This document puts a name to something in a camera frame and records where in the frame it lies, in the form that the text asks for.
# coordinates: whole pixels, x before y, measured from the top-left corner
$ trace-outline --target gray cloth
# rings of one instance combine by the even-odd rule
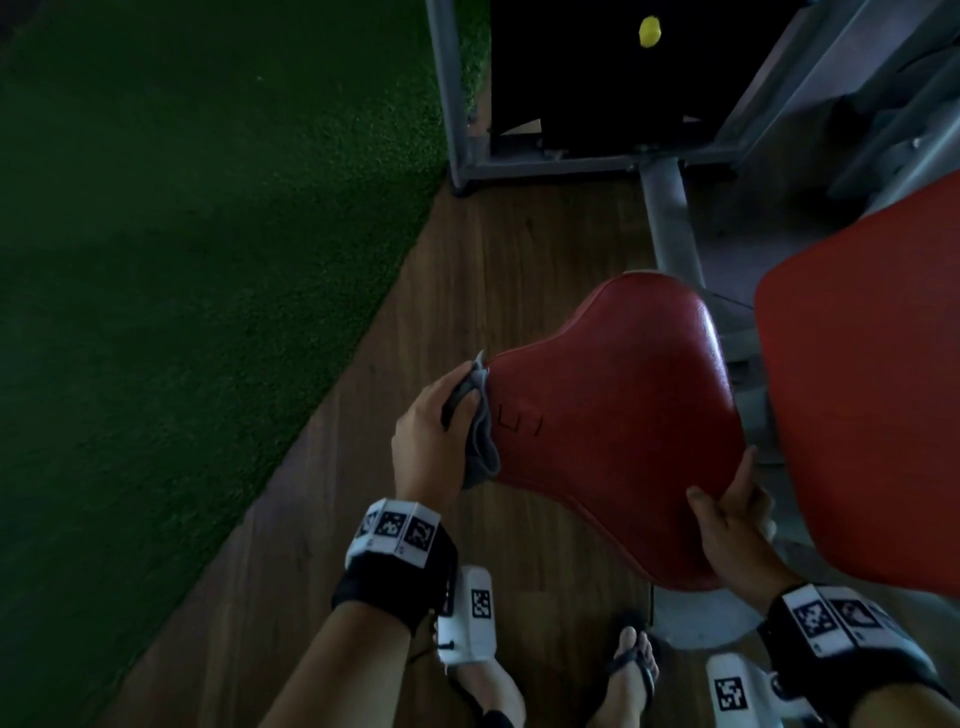
[[[480,390],[480,404],[477,406],[477,413],[473,416],[470,433],[467,436],[467,467],[464,472],[464,490],[493,480],[500,472],[500,453],[496,451],[496,445],[493,444],[493,437],[490,435],[493,420],[490,412],[490,402],[487,400],[487,377],[489,375],[490,370],[483,365],[483,352],[480,352],[473,360],[473,369],[457,385],[450,395],[450,399],[444,404],[440,418],[444,429],[450,427],[453,411],[460,401],[474,389]]]

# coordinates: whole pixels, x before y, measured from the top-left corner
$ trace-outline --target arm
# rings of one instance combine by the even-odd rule
[[[773,501],[753,482],[756,451],[748,449],[727,492],[714,501],[699,488],[687,492],[700,525],[704,553],[725,587],[762,615],[791,587],[806,580],[770,545]],[[960,710],[936,691],[891,685],[868,693],[853,711],[851,728],[960,728]]]
[[[396,423],[392,442],[396,499],[444,513],[464,480],[467,435],[479,392],[464,398],[448,430],[441,411],[467,376],[464,362],[426,387]],[[359,601],[330,615],[283,687],[265,728],[389,728],[410,648],[410,630],[400,619]]]

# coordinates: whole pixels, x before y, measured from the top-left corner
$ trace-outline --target wristband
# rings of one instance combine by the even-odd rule
[[[457,547],[440,516],[419,503],[383,498],[353,537],[332,608],[363,601],[397,617],[413,635],[431,609],[450,613],[456,571]]]
[[[860,700],[890,685],[924,685],[949,698],[920,646],[853,589],[791,588],[758,631],[783,688],[828,725],[848,725]]]

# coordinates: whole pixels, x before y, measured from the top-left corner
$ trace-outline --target foot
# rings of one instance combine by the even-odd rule
[[[485,663],[460,665],[451,668],[449,674],[480,704],[484,714],[499,711],[514,728],[523,728],[527,708],[523,695],[510,676],[495,659]]]
[[[633,627],[625,627],[620,632],[620,644],[613,657],[619,657],[634,645],[637,645],[636,630]],[[654,661],[653,646],[650,645],[645,634],[639,636],[638,648],[656,682],[660,669]],[[640,716],[647,707],[647,699],[647,689],[643,685],[640,666],[636,662],[629,663],[610,676],[607,697],[590,719],[588,728],[637,728],[640,724]]]

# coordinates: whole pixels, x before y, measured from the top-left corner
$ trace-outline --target black wristband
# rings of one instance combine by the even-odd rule
[[[415,635],[431,609],[449,612],[456,573],[457,548],[441,526],[423,568],[393,554],[354,556],[333,593],[331,609],[346,601],[362,601],[393,615]]]
[[[758,632],[784,690],[805,697],[828,725],[847,726],[864,697],[890,685],[923,685],[949,698],[926,654],[853,590],[791,588]]]

